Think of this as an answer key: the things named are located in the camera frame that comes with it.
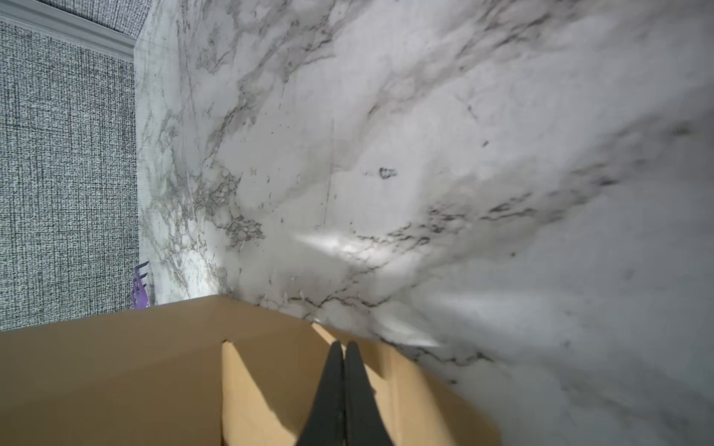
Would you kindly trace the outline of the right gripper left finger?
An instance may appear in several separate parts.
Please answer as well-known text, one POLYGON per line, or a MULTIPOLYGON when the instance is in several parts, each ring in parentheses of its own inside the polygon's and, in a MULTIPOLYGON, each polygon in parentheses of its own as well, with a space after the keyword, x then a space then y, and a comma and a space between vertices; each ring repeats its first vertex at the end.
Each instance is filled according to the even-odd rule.
POLYGON ((297 446, 340 446, 345 443, 345 374, 340 342, 330 345, 310 415, 297 446))

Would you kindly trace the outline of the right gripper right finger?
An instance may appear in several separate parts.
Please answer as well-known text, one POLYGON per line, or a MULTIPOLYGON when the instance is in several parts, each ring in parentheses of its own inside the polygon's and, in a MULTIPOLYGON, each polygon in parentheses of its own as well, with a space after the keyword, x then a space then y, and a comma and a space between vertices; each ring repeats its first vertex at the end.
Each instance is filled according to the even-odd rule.
POLYGON ((393 446, 377 408, 357 343, 350 341, 344 357, 346 444, 393 446))

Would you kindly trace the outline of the brown cardboard box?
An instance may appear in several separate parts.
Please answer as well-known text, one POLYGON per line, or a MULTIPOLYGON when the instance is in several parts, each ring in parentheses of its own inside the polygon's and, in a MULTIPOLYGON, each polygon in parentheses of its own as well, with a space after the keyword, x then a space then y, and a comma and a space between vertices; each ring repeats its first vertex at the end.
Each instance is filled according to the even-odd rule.
POLYGON ((343 356, 379 411, 362 445, 498 445, 496 425, 396 348, 228 297, 1 336, 5 445, 296 445, 343 356))

